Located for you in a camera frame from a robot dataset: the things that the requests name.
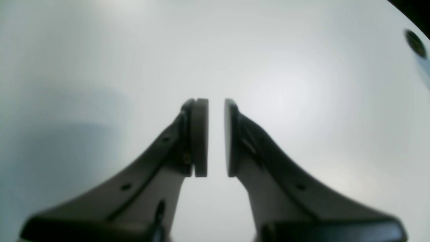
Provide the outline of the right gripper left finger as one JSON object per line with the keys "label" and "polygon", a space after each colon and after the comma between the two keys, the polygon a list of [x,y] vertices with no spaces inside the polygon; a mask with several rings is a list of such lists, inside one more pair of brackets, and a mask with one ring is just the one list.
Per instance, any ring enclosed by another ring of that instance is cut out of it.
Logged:
{"label": "right gripper left finger", "polygon": [[207,176],[209,101],[189,99],[132,164],[103,184],[31,216],[29,242],[169,242],[187,177]]}

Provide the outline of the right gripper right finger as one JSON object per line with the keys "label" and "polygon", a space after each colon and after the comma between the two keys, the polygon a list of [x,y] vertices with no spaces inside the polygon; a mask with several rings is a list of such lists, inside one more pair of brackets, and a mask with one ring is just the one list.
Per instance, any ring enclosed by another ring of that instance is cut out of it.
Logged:
{"label": "right gripper right finger", "polygon": [[327,187],[225,100],[227,172],[245,187],[258,242],[405,242],[394,216]]}

